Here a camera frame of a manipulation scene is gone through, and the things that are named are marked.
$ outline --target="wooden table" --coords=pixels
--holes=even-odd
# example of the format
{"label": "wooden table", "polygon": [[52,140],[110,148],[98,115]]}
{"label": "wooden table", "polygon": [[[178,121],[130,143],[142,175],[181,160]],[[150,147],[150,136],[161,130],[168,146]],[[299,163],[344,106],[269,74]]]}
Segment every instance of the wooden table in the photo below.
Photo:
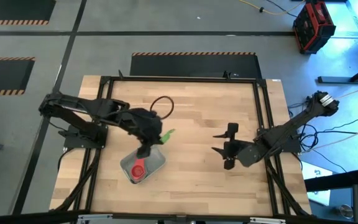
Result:
{"label": "wooden table", "polygon": [[[79,97],[95,99],[99,80],[100,76],[85,76]],[[280,80],[267,80],[267,87],[274,123],[282,124],[288,120],[282,84]],[[162,95],[171,96],[175,102],[174,112],[163,121],[163,134],[176,129],[161,146],[167,159],[165,165],[143,182],[130,183],[119,162],[137,149],[139,142],[125,131],[110,127],[108,142],[101,153],[91,211],[271,216],[264,162],[250,168],[238,162],[232,170],[224,170],[221,156],[211,149],[223,146],[224,139],[212,136],[224,133],[228,122],[239,123],[236,138],[246,141],[255,138],[259,125],[252,85],[116,81],[112,91],[113,98],[129,102],[132,108],[149,109],[151,102]],[[262,90],[259,95],[267,124]],[[170,103],[163,100],[154,107],[161,116],[169,109]],[[50,208],[59,206],[77,184],[84,151],[75,149],[63,158]],[[299,162],[287,153],[281,154],[281,160],[289,191],[310,212]],[[86,193],[87,186],[80,208],[85,207]],[[277,187],[276,195],[282,212]]]}

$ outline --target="green object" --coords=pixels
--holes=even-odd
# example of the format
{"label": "green object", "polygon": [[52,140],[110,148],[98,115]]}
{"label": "green object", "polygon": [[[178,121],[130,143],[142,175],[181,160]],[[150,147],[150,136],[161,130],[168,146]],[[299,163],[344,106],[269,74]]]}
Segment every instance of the green object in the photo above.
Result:
{"label": "green object", "polygon": [[161,137],[160,141],[162,141],[162,144],[165,144],[169,140],[169,138],[171,137],[171,133],[174,131],[174,129],[171,129]]}

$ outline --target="clear plastic container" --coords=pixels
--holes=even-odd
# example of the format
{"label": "clear plastic container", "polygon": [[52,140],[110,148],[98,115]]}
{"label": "clear plastic container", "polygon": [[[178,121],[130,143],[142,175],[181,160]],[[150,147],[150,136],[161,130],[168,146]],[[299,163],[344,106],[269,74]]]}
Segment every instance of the clear plastic container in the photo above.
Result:
{"label": "clear plastic container", "polygon": [[137,172],[136,170],[132,170],[132,168],[134,167],[136,160],[138,160],[138,158],[136,158],[135,150],[134,152],[123,158],[120,162],[122,170],[128,177],[129,181],[133,184],[138,184],[144,181],[146,178],[155,173],[159,168],[161,168],[165,163],[165,157],[160,152],[159,147],[156,145],[151,147],[150,156],[144,159],[144,175],[135,176]]}

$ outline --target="gray floor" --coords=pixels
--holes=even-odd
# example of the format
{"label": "gray floor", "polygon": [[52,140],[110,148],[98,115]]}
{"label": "gray floor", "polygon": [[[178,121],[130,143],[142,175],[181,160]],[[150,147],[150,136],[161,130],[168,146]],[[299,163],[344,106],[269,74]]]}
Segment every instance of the gray floor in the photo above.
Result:
{"label": "gray floor", "polygon": [[[289,0],[274,1],[286,9],[297,4]],[[268,2],[250,2],[279,12]],[[71,30],[79,5],[80,0],[59,0],[48,26],[0,26],[0,30]],[[315,80],[320,75],[351,76],[358,72],[358,37],[342,38],[346,33],[357,34],[358,28],[345,4],[328,4],[328,8],[337,24],[336,37],[316,55],[310,56],[299,54],[293,37],[77,37],[61,91],[77,95],[83,75],[117,75],[119,69],[124,75],[128,74],[133,52],[245,51],[257,53],[264,78],[282,80],[288,105],[303,101],[316,90],[341,96],[357,90],[358,85],[319,85]],[[292,22],[290,16],[260,14],[236,0],[88,0],[80,30],[291,31]],[[37,58],[26,93],[0,96],[0,142],[5,145],[0,151],[0,215],[9,213],[40,123],[37,108],[53,87],[67,41],[68,37],[0,37],[0,57]],[[316,118],[311,124],[324,130],[357,118],[358,94],[355,94],[341,100],[340,110],[333,117]],[[60,121],[53,122],[66,126]],[[358,131],[358,123],[343,130]],[[343,137],[342,134],[322,134],[319,140],[324,144]],[[25,203],[25,213],[48,210],[62,145],[63,139],[50,127]],[[346,170],[358,169],[358,137],[319,151]],[[305,154],[302,160],[343,172],[314,152]]]}

